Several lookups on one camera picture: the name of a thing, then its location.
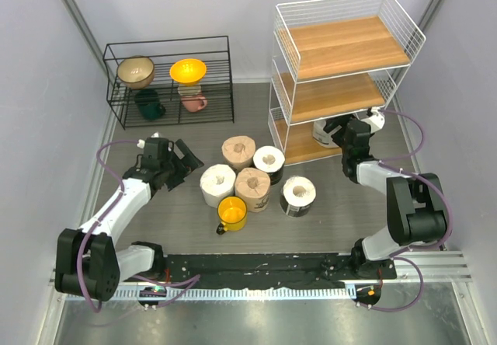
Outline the black roll front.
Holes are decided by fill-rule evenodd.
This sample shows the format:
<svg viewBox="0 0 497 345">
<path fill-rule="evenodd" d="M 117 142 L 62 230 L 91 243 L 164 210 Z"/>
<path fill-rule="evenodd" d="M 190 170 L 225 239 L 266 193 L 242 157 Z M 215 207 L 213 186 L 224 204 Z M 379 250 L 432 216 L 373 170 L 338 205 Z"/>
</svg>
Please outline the black roll front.
<svg viewBox="0 0 497 345">
<path fill-rule="evenodd" d="M 315 198 L 315 185 L 308 178 L 291 176 L 282 187 L 280 206 L 285 215 L 300 218 L 310 211 Z"/>
</svg>

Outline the white toilet paper roll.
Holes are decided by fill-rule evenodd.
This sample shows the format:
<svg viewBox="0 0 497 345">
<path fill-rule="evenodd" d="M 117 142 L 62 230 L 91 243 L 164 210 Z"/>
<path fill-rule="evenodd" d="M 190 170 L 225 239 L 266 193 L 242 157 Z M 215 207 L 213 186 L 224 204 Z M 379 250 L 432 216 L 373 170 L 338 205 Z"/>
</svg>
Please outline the white toilet paper roll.
<svg viewBox="0 0 497 345">
<path fill-rule="evenodd" d="M 313 124 L 313 138 L 314 140 L 324 148 L 338 148 L 338 145 L 334 142 L 333 136 L 337 135 L 340 130 L 334 131 L 333 134 L 326 134 L 323 131 L 325 125 L 325 120 L 316 120 Z"/>
</svg>

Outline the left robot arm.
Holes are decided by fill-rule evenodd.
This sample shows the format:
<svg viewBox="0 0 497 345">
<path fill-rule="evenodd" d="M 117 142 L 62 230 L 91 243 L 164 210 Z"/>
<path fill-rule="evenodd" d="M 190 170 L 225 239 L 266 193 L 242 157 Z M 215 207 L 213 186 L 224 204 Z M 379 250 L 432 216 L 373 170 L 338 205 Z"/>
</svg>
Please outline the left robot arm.
<svg viewBox="0 0 497 345">
<path fill-rule="evenodd" d="M 134 242 L 120 252 L 116 244 L 159 190 L 175 189 L 204 165 L 181 139 L 153 134 L 131 143 L 140 153 L 124 174 L 113 174 L 118 182 L 113 195 L 87 222 L 64 229 L 57 238 L 56 291 L 82 297 L 94 310 L 113 297 L 122 281 L 142 276 L 156 282 L 164 276 L 166 260 L 159 244 Z"/>
</svg>

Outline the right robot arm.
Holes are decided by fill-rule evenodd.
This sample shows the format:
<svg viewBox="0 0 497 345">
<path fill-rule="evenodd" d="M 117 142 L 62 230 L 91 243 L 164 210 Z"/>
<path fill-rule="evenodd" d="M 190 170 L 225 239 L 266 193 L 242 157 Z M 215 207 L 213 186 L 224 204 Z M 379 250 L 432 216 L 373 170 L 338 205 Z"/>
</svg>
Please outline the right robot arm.
<svg viewBox="0 0 497 345">
<path fill-rule="evenodd" d="M 442 244 L 450 230 L 450 213 L 438 177 L 391 168 L 370 153 L 372 127 L 353 115 L 327 119 L 323 131 L 342 150 L 342 171 L 353 183 L 386 197 L 386 225 L 355 242 L 348 256 L 328 255 L 321 274 L 340 279 L 388 279 L 396 276 L 394 257 L 411 246 Z"/>
</svg>

